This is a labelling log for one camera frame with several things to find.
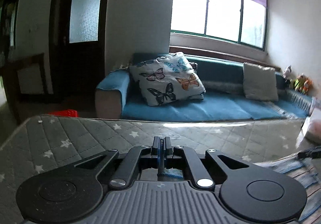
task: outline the sofa armrest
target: sofa armrest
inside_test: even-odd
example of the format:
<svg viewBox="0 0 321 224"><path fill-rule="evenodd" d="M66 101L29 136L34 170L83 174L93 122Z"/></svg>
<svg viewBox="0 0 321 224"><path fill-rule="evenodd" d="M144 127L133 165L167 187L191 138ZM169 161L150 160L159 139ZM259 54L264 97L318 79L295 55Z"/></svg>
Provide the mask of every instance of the sofa armrest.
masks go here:
<svg viewBox="0 0 321 224"><path fill-rule="evenodd" d="M292 103L295 103L300 109L309 113L312 98L311 96L304 95L298 91L294 91L292 89L286 89L286 99Z"/></svg>
<svg viewBox="0 0 321 224"><path fill-rule="evenodd" d="M120 119L126 105L130 77L126 70L111 72L96 87L95 106L98 118Z"/></svg>

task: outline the blue sofa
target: blue sofa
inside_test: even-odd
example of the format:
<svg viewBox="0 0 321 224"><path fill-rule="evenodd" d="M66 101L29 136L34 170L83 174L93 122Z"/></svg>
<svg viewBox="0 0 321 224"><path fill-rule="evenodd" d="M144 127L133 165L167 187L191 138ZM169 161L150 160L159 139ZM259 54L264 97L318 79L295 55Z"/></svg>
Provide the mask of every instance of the blue sofa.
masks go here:
<svg viewBox="0 0 321 224"><path fill-rule="evenodd" d="M133 63L154 59L163 54L134 54ZM204 100L175 101L151 107L127 70L111 72L96 89L96 112L99 118L164 122L200 122L220 120L262 120L290 117L305 118L311 97L285 89L285 80L276 73L279 101L266 103L246 99L243 94L243 64L215 58L186 55L198 63L197 74L206 93Z"/></svg>

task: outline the red object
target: red object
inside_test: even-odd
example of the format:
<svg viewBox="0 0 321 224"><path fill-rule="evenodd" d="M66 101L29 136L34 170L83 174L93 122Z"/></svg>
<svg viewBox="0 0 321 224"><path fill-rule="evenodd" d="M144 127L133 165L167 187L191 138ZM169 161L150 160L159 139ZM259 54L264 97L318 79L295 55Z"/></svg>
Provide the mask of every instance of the red object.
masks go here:
<svg viewBox="0 0 321 224"><path fill-rule="evenodd" d="M64 110L64 111L53 111L48 114L57 115L57 116L66 116L66 117L78 117L78 112L75 110Z"/></svg>

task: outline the orange butterfly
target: orange butterfly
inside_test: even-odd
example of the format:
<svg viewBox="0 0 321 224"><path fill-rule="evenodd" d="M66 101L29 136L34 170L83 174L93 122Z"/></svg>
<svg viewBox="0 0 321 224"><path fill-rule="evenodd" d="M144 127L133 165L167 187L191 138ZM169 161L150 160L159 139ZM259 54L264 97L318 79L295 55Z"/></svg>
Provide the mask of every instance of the orange butterfly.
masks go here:
<svg viewBox="0 0 321 224"><path fill-rule="evenodd" d="M185 78L175 78L181 85L182 85L182 88L185 90L185 91L188 91L188 87L190 85L196 85L197 87L200 86L199 82L197 81L197 78L195 76L195 74L191 74L190 78L189 79L185 79Z"/></svg>

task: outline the ribbed gray plate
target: ribbed gray plate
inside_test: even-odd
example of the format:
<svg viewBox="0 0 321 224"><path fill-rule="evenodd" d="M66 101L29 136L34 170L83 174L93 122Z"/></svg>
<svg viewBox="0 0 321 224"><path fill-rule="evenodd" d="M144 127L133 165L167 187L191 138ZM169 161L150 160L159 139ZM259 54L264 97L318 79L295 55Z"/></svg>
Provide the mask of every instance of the ribbed gray plate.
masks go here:
<svg viewBox="0 0 321 224"><path fill-rule="evenodd" d="M209 191L189 182L135 181L112 191L88 217L75 224L244 224L229 215Z"/></svg>

